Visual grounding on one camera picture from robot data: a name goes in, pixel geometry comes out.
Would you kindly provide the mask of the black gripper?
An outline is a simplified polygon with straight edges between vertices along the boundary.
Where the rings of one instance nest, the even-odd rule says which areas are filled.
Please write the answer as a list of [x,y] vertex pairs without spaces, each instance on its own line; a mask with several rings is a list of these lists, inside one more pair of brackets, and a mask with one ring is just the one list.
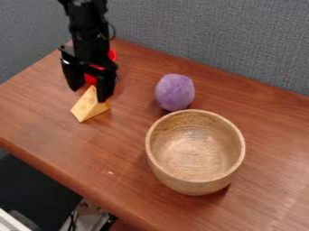
[[98,102],[105,103],[114,95],[118,83],[118,65],[110,58],[110,42],[116,28],[102,18],[72,17],[69,31],[73,44],[62,45],[62,69],[73,91],[85,85],[85,74],[97,75]]

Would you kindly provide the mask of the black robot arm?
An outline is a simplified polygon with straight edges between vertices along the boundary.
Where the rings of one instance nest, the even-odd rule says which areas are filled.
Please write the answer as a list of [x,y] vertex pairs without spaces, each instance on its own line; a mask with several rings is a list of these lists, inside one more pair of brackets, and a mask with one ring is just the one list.
[[69,17],[73,45],[62,45],[61,63],[69,87],[78,91],[85,75],[97,79],[97,99],[105,103],[114,95],[118,65],[109,57],[116,27],[106,19],[108,0],[58,0]]

